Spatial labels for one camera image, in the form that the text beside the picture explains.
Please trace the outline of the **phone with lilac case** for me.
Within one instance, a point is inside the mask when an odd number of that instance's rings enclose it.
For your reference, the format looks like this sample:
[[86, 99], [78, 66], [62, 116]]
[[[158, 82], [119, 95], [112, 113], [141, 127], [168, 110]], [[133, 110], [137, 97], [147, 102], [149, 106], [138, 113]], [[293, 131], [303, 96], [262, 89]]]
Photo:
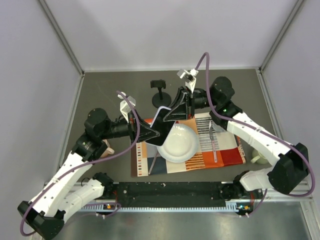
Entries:
[[146, 143], [154, 146], [162, 146], [169, 135], [175, 121], [164, 121], [164, 117], [171, 109], [166, 106], [160, 106], [153, 118], [151, 128], [159, 132], [159, 136], [146, 140]]

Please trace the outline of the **black phone stand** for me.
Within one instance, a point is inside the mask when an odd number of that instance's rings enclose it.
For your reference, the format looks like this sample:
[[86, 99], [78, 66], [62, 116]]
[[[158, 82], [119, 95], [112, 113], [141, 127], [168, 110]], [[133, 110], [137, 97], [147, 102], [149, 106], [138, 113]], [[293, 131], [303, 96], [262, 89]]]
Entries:
[[155, 108], [159, 108], [161, 106], [169, 107], [171, 105], [171, 96], [168, 93], [162, 91], [162, 89], [165, 89], [166, 86], [166, 81], [163, 79], [150, 81], [150, 87], [158, 89], [158, 93], [156, 93], [152, 97], [152, 105]]

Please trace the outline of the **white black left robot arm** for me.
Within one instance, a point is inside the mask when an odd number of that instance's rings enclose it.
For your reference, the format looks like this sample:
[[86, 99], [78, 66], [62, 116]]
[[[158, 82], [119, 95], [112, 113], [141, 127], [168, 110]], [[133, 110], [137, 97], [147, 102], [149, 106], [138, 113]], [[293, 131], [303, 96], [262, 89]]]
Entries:
[[[22, 216], [20, 233], [27, 237], [24, 225], [28, 224], [45, 240], [52, 240], [62, 230], [69, 218], [97, 198], [109, 198], [114, 187], [105, 174], [99, 173], [78, 191], [70, 193], [77, 180], [94, 164], [120, 157], [131, 150], [137, 142], [160, 137], [160, 132], [146, 123], [130, 109], [129, 119], [111, 121], [107, 112], [95, 108], [84, 123], [85, 132], [77, 140], [58, 172], [49, 183], [29, 201], [22, 201], [17, 210]], [[103, 157], [108, 150], [107, 139], [129, 136], [131, 145], [120, 153]]]

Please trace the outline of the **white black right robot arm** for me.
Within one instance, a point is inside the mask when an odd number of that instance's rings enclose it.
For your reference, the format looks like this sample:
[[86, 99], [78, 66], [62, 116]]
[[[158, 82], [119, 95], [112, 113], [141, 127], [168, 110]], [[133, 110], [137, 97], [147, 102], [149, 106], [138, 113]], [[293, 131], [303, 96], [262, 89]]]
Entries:
[[233, 192], [245, 198], [253, 190], [274, 189], [292, 195], [292, 190], [307, 176], [315, 179], [309, 164], [308, 149], [302, 143], [292, 145], [259, 126], [232, 102], [235, 91], [225, 76], [217, 77], [207, 89], [191, 90], [187, 83], [179, 87], [177, 95], [162, 118], [164, 123], [187, 120], [196, 109], [210, 107], [210, 117], [221, 129], [240, 137], [260, 152], [271, 165], [258, 171], [247, 171], [233, 185]]

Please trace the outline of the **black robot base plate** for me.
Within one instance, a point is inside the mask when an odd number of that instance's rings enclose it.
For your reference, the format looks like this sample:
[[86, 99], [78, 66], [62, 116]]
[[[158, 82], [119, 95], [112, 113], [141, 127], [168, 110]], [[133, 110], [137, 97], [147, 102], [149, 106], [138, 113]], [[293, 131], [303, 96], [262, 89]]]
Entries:
[[213, 199], [255, 200], [262, 197], [260, 190], [246, 191], [232, 182], [114, 182], [109, 184], [99, 200], [122, 200], [124, 198], [162, 196], [204, 196]]

